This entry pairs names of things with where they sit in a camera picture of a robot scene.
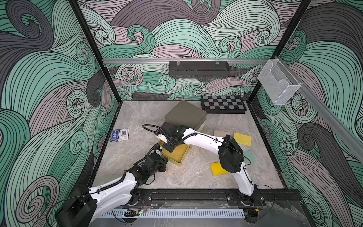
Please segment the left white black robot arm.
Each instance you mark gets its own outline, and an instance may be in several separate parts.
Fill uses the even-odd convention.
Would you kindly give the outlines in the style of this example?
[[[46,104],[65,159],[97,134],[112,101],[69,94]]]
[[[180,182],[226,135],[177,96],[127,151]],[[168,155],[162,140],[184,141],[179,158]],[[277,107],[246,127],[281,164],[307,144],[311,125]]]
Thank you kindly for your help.
[[[55,212],[59,227],[87,227],[92,221],[112,209],[138,203],[139,186],[157,172],[165,172],[167,158],[159,144],[155,144],[144,158],[137,161],[123,175],[105,185],[88,188],[81,185],[63,201]]]

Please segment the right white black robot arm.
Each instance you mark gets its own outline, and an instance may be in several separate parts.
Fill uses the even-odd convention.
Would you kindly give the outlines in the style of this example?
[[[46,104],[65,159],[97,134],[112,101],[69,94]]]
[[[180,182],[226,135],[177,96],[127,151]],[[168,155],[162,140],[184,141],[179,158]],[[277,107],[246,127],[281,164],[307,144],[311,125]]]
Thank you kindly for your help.
[[[234,177],[239,192],[245,196],[253,195],[255,185],[247,173],[244,152],[231,135],[217,137],[185,125],[173,127],[166,122],[162,126],[144,124],[142,128],[154,133],[164,142],[164,148],[170,152],[173,152],[177,146],[186,144],[216,154],[221,167]]]

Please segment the green sponge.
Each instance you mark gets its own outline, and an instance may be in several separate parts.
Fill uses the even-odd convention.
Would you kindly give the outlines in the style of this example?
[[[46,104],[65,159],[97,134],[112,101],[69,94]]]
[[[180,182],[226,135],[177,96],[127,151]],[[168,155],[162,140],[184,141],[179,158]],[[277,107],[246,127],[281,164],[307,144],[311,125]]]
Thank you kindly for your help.
[[[255,156],[252,151],[244,151],[244,159],[246,164],[251,164],[255,162]]]

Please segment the yellow sponge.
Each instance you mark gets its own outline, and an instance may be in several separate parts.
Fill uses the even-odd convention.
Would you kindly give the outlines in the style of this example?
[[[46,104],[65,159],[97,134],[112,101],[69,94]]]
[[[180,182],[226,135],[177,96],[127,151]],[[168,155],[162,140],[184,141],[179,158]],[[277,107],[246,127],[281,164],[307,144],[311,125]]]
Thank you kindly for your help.
[[[229,174],[228,171],[226,171],[225,169],[222,168],[220,162],[211,163],[210,164],[210,169],[211,169],[211,172],[212,172],[213,176],[223,176],[223,175]]]
[[[242,144],[245,146],[252,146],[252,139],[251,136],[240,134],[240,133],[233,133],[233,138],[236,140],[238,144]]]

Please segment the yellow bottom drawer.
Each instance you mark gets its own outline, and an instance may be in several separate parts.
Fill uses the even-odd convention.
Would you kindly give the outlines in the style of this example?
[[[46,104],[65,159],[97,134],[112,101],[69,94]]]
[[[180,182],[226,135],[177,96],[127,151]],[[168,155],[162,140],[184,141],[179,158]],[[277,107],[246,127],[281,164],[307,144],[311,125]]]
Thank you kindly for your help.
[[[177,146],[173,152],[169,152],[164,148],[164,142],[159,141],[159,145],[162,148],[163,156],[168,158],[169,162],[175,164],[176,166],[181,166],[185,155],[190,150],[191,145],[182,144]]]

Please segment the olive three-drawer storage box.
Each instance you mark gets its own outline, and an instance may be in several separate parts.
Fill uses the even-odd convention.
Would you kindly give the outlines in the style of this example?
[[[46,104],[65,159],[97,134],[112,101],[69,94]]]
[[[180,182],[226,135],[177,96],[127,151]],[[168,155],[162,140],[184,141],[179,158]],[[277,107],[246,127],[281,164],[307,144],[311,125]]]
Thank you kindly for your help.
[[[207,112],[187,101],[181,101],[165,117],[171,126],[184,125],[201,131],[205,125]]]

